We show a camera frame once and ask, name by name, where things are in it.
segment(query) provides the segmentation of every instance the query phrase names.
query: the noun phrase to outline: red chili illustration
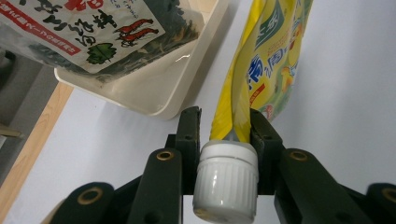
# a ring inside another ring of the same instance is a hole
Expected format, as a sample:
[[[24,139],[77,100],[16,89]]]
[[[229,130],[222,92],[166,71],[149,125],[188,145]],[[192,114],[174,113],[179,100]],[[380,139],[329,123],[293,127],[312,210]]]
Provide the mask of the red chili illustration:
[[[73,11],[76,9],[77,11],[82,11],[85,10],[87,7],[86,4],[88,3],[88,6],[92,9],[98,9],[103,6],[103,0],[68,0],[65,4],[64,7],[69,9],[70,11]]]
[[[139,21],[136,21],[134,23],[132,23],[131,25],[128,26],[122,26],[120,29],[114,31],[114,33],[116,32],[120,32],[120,36],[126,36],[129,33],[135,31],[137,28],[139,28],[140,26],[142,26],[144,23],[153,23],[153,20],[146,20],[146,19],[142,19]]]
[[[119,39],[122,40],[121,45],[123,47],[131,47],[133,45],[136,45],[136,43],[134,43],[136,40],[142,38],[143,36],[145,36],[147,34],[158,34],[158,30],[154,30],[151,28],[145,28],[141,31],[138,31],[138,32],[130,34],[130,35],[120,36]]]

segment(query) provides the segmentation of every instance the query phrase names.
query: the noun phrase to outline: snack package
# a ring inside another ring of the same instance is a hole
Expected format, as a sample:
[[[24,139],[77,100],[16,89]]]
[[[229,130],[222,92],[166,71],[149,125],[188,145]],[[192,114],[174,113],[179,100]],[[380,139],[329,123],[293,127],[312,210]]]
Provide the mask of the snack package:
[[[210,139],[249,142],[249,109],[272,120],[289,100],[312,0],[254,0],[224,82]]]
[[[0,0],[0,46],[102,82],[196,39],[189,0]]]

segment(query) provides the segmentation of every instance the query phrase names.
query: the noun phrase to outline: ribbed cap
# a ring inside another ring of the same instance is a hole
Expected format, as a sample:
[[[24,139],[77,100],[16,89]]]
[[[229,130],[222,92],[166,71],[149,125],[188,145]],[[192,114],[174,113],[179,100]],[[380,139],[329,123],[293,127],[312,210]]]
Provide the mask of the ribbed cap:
[[[213,223],[252,223],[258,180],[257,155],[250,144],[210,141],[198,166],[195,215]]]

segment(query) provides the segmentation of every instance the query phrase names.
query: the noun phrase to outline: wooden floor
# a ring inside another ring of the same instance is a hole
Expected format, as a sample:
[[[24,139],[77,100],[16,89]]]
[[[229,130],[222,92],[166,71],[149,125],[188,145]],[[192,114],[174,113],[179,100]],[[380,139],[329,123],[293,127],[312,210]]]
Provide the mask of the wooden floor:
[[[26,177],[47,142],[52,128],[61,115],[72,91],[72,87],[63,83],[57,85],[19,157],[0,188],[0,223],[4,222],[9,209],[18,197]]]

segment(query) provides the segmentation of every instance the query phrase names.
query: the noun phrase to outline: green label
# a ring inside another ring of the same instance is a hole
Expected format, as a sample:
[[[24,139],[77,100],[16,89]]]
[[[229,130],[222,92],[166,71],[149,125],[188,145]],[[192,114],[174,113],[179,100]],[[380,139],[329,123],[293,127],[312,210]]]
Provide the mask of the green label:
[[[257,36],[256,49],[266,40],[271,38],[280,29],[285,18],[283,17],[282,7],[279,1],[276,1],[273,13],[262,25],[260,25],[260,33]]]

